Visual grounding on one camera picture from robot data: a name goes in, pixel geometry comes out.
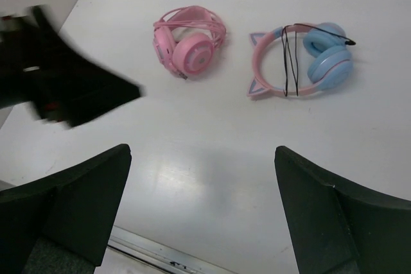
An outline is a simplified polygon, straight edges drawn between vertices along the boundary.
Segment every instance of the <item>blue and pink headphones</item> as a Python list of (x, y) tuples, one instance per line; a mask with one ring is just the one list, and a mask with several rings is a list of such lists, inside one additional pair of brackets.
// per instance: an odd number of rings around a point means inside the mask
[[(287, 36), (289, 32), (307, 33), (303, 39), (303, 45), (307, 52), (315, 57), (314, 62), (308, 68), (308, 78), (312, 85), (299, 89), (298, 79), (295, 79), (296, 91), (288, 91), (288, 79), (286, 88), (283, 89), (269, 84), (260, 72), (265, 48), (276, 39), (283, 40), (284, 34)], [(307, 96), (341, 85), (354, 69), (353, 57), (346, 45), (355, 45), (355, 42), (345, 36), (345, 31), (339, 25), (331, 22), (319, 25), (294, 24), (277, 28), (269, 33), (252, 33), (250, 39), (254, 46), (254, 54), (252, 55), (254, 78), (247, 93), (247, 96), (250, 97), (260, 96), (268, 92), (281, 97)], [(283, 47), (286, 66), (284, 40)]]

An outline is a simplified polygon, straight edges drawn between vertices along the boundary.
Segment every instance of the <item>pink headphones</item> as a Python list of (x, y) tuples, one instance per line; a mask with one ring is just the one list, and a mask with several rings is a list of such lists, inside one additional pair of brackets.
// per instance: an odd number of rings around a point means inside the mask
[[(164, 20), (174, 12), (168, 21)], [(209, 30), (211, 38), (196, 32), (176, 42), (172, 31), (179, 27)], [(154, 23), (153, 45), (160, 63), (171, 73), (186, 79), (207, 69), (214, 50), (224, 43), (226, 32), (217, 14), (201, 6), (188, 6), (167, 12)]]

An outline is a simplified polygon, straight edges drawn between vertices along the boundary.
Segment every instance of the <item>blue ear cup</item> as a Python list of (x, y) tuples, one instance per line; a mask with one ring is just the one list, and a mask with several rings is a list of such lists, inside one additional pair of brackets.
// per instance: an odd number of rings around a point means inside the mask
[[(336, 35), (345, 36), (345, 31), (339, 25), (332, 22), (324, 22), (317, 27), (335, 33)], [(321, 53), (333, 46), (344, 46), (345, 41), (346, 39), (341, 39), (318, 29), (312, 29), (304, 37), (302, 43), (311, 56), (318, 57)]]
[(352, 54), (344, 46), (333, 46), (321, 53), (308, 69), (308, 78), (318, 83), (319, 90), (335, 88), (343, 83), (353, 71)]

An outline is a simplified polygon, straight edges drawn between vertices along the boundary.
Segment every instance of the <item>cat ear headphones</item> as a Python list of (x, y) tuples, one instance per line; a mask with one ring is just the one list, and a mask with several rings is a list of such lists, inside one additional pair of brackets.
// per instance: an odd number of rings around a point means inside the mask
[[(165, 21), (171, 13), (175, 14)], [(172, 31), (179, 27), (208, 30), (211, 37), (196, 32), (176, 42)], [(226, 33), (217, 14), (201, 6), (188, 6), (167, 12), (154, 23), (153, 45), (160, 63), (173, 74), (186, 79), (207, 69), (215, 49), (224, 43)]]
[[(298, 61), (297, 55), (295, 56), (297, 76), (295, 76), (293, 65), (292, 70), (296, 91), (288, 91), (286, 50), (288, 48), (290, 53), (290, 46), (287, 46), (287, 34), (289, 32), (295, 32), (295, 36), (297, 36), (297, 33), (307, 33), (302, 43), (307, 52), (315, 57), (314, 62), (308, 68), (308, 78), (313, 85), (298, 88)], [(286, 35), (286, 44), (284, 44), (284, 34)], [(260, 72), (265, 48), (279, 38), (283, 41), (284, 66), (286, 69), (286, 87), (284, 89), (269, 84)], [(280, 97), (289, 95), (307, 96), (318, 91), (334, 89), (346, 81), (354, 69), (353, 56), (347, 50), (346, 45), (355, 45), (356, 43), (345, 36), (345, 31), (339, 25), (332, 22), (319, 25), (294, 24), (277, 28), (270, 33), (252, 33), (250, 39), (254, 46), (254, 54), (252, 55), (254, 78), (247, 93), (249, 97), (256, 97), (267, 92), (272, 92), (275, 96)]]

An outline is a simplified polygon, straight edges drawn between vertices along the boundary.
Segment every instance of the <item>pink ear cup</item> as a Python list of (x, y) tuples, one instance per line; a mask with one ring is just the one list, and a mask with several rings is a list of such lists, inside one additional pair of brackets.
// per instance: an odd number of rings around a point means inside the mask
[(153, 46), (160, 63), (168, 70), (172, 70), (173, 52), (175, 49), (175, 41), (173, 34), (168, 27), (160, 27), (154, 32)]
[(174, 49), (173, 64), (183, 73), (197, 75), (207, 69), (214, 53), (211, 39), (194, 33), (182, 39)]

